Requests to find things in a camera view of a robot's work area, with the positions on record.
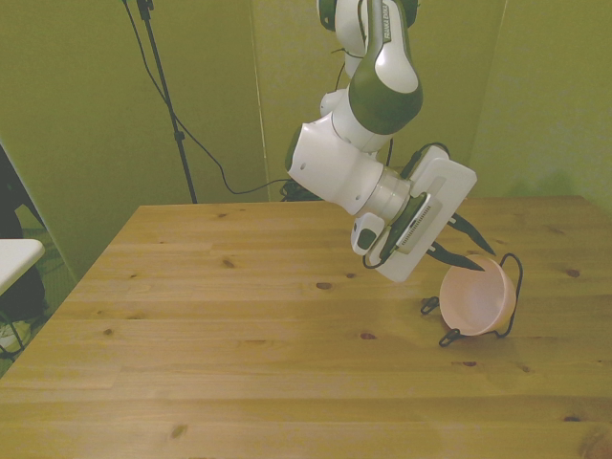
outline table surface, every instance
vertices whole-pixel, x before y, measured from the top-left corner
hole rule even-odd
[[[45,252],[35,239],[0,239],[0,295]]]
[[[0,456],[611,457],[610,220],[578,197],[460,213],[525,280],[507,338],[441,348],[420,308],[448,267],[367,271],[341,208],[139,208],[0,381]]]

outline green wall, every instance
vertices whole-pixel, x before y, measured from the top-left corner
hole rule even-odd
[[[579,194],[612,215],[612,4],[507,3],[473,195]]]
[[[176,112],[238,189],[267,179],[250,7],[158,0],[152,11]],[[169,115],[120,0],[4,2],[0,62],[0,140],[76,279],[137,206],[189,202]],[[186,145],[201,202],[267,199],[232,196]]]

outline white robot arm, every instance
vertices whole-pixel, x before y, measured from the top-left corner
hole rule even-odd
[[[408,42],[416,9],[415,0],[317,0],[321,24],[344,48],[351,81],[325,95],[321,119],[297,129],[286,161],[296,182],[356,215],[353,250],[366,267],[396,282],[406,280],[426,253],[480,269],[435,243],[446,224],[492,252],[454,213],[476,183],[472,170],[436,144],[428,145],[413,172],[412,164],[398,174],[377,161],[379,149],[423,103]]]

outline black cable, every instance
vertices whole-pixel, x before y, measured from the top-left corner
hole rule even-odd
[[[340,85],[340,77],[342,77],[342,71],[344,70],[345,66],[346,64],[342,64],[342,67],[340,67],[340,71],[338,72],[338,79],[336,80],[336,89],[334,91],[338,90],[338,86]]]
[[[146,61],[146,55],[144,54],[144,48],[142,46],[142,42],[141,42],[141,36],[138,33],[138,29],[136,27],[136,23],[134,22],[134,17],[132,16],[132,12],[130,11],[129,7],[127,6],[127,0],[122,0],[123,5],[125,6],[125,10],[127,11],[127,15],[129,16],[130,19],[130,23],[132,24],[132,29],[134,30],[134,35],[136,36],[136,41],[138,42],[138,46],[139,49],[141,50],[141,56],[142,56],[142,62],[144,64],[144,69],[146,70],[147,74],[149,75],[149,78],[151,79],[151,81],[153,82],[153,85],[155,86],[155,89],[157,89],[157,92],[160,94],[160,97],[164,100],[164,103],[167,105],[168,102],[165,99],[164,93],[162,92],[162,89],[160,88],[159,84],[157,83],[157,81],[155,80],[155,78],[153,77],[153,74],[151,74],[151,71],[149,69],[148,63]],[[223,179],[223,183],[225,185],[225,187],[228,189],[228,191],[232,194],[247,194],[247,193],[253,193],[254,191],[257,191],[258,189],[264,188],[266,186],[270,186],[272,184],[278,183],[278,182],[289,182],[290,179],[278,179],[278,180],[272,180],[271,182],[268,182],[262,186],[258,186],[256,188],[253,189],[249,189],[247,191],[234,191],[233,189],[231,189],[230,184],[228,184],[228,181],[226,179],[226,173],[225,170],[223,168],[223,166],[221,165],[221,163],[219,163],[219,161],[217,161],[217,159],[212,156],[212,154],[207,150],[207,148],[205,146],[203,146],[194,136],[193,134],[191,134],[191,132],[189,132],[189,130],[186,128],[186,126],[183,124],[183,122],[179,119],[179,117],[176,115],[176,113],[174,113],[174,119],[178,122],[178,124],[185,130],[186,134],[188,136],[191,137],[191,139],[200,147],[202,148],[208,155],[209,158],[211,158],[215,164],[217,164],[217,166],[219,167],[219,170],[221,171],[221,178]]]
[[[363,263],[363,266],[366,270],[376,270],[377,268],[381,267],[384,264],[384,261],[381,261],[380,263],[376,265],[368,265],[367,262],[365,261],[365,255],[361,259],[361,262]]]
[[[423,145],[419,150],[415,151],[412,154],[412,157],[410,158],[410,161],[408,162],[408,164],[406,164],[404,166],[404,169],[400,173],[400,176],[403,179],[407,179],[410,176],[410,173],[412,172],[412,169],[414,169],[414,166],[417,164],[417,162],[419,162],[419,160],[421,160],[421,156],[423,155],[423,152],[426,150],[426,148],[429,148],[429,147],[431,147],[433,145],[439,146],[444,151],[446,151],[447,154],[448,154],[448,157],[450,158],[450,152],[448,151],[447,146],[444,145],[443,143],[432,142],[432,143],[428,143],[426,145]]]
[[[389,152],[386,154],[386,162],[384,163],[384,165],[386,165],[387,167],[389,167],[389,165],[391,164],[392,154],[393,154],[393,139],[389,141]]]

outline wood knot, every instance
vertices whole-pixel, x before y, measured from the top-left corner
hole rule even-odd
[[[563,229],[553,227],[552,225],[547,225],[546,228],[548,229],[548,231],[553,232],[554,234],[565,234],[565,231]]]
[[[181,424],[179,426],[174,427],[174,429],[172,430],[172,433],[170,434],[170,436],[172,438],[179,438],[183,435],[185,435],[187,432],[187,425],[186,424]]]

